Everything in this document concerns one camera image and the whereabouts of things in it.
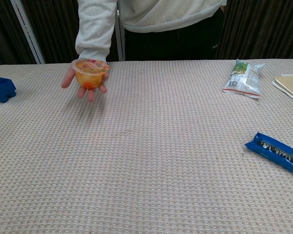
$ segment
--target black curtain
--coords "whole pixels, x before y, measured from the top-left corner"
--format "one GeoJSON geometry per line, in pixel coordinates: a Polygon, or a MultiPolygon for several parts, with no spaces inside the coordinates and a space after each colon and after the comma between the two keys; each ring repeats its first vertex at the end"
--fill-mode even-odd
{"type": "Polygon", "coordinates": [[[34,63],[34,56],[10,0],[0,0],[0,65],[34,63]]]}
{"type": "MultiPolygon", "coordinates": [[[[46,63],[69,63],[78,58],[77,0],[22,0],[46,63]]],[[[107,61],[118,61],[115,33],[107,61]]]]}
{"type": "Polygon", "coordinates": [[[292,59],[293,0],[228,0],[218,59],[292,59]]]}

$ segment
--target hand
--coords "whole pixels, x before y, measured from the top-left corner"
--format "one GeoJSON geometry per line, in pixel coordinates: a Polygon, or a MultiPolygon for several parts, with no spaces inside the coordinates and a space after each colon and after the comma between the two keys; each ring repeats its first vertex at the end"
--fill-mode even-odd
{"type": "MultiPolygon", "coordinates": [[[[67,71],[67,74],[66,76],[64,77],[63,79],[63,82],[61,84],[61,87],[62,88],[67,88],[70,83],[72,82],[73,78],[75,77],[75,70],[72,68],[72,67],[69,67],[68,71],[67,71]]],[[[107,92],[107,89],[106,87],[104,86],[104,82],[108,79],[108,73],[105,73],[103,75],[103,78],[102,78],[102,81],[100,83],[100,85],[98,86],[98,89],[103,93],[105,94],[107,92]]],[[[84,97],[84,94],[86,93],[86,89],[83,88],[83,87],[80,87],[78,92],[77,92],[77,96],[79,98],[83,98],[84,97]]],[[[94,94],[95,94],[95,89],[88,89],[88,101],[91,101],[93,102],[94,101],[94,94]]]]}

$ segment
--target background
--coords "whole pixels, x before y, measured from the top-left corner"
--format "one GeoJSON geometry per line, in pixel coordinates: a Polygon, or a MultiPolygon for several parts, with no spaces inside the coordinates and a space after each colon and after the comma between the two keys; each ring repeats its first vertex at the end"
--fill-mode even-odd
{"type": "MultiPolygon", "coordinates": [[[[0,0],[0,64],[69,63],[78,55],[77,0],[0,0]]],[[[116,17],[107,61],[120,61],[116,17]]],[[[218,59],[292,59],[293,0],[228,0],[218,59]]]]}

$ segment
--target chip bag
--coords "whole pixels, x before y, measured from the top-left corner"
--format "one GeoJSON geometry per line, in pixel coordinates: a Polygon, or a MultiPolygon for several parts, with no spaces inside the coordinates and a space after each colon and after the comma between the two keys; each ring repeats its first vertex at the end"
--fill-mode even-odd
{"type": "Polygon", "coordinates": [[[264,63],[252,65],[237,59],[230,78],[223,87],[223,91],[243,94],[250,98],[259,98],[261,96],[259,73],[264,66],[264,63]]]}

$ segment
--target paper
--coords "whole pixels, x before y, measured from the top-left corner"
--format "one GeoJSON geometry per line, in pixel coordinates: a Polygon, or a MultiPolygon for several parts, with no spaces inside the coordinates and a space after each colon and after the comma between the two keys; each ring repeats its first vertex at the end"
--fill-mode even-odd
{"type": "Polygon", "coordinates": [[[293,99],[293,74],[282,74],[276,77],[272,85],[293,99]]]}

